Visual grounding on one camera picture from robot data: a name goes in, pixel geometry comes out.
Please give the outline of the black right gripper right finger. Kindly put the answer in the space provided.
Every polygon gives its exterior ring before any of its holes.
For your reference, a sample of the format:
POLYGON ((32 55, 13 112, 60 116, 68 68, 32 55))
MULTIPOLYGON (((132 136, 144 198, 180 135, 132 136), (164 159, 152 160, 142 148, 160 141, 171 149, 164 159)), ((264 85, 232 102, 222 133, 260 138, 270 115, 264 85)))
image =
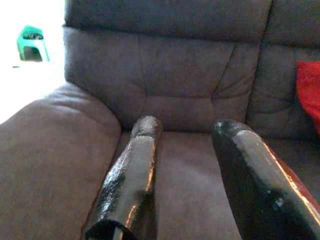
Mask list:
POLYGON ((319 204, 257 133, 244 123, 219 119, 211 137, 242 239, 319 239, 319 204))

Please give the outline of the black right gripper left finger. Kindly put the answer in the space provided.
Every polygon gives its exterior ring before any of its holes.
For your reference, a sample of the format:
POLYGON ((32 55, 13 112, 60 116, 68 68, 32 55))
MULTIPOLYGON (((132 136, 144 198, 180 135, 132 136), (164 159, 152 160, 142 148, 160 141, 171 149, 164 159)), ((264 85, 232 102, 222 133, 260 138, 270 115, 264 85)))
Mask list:
POLYGON ((108 171, 92 206, 85 240, 155 240, 156 166, 162 150, 161 122, 144 116, 108 171))

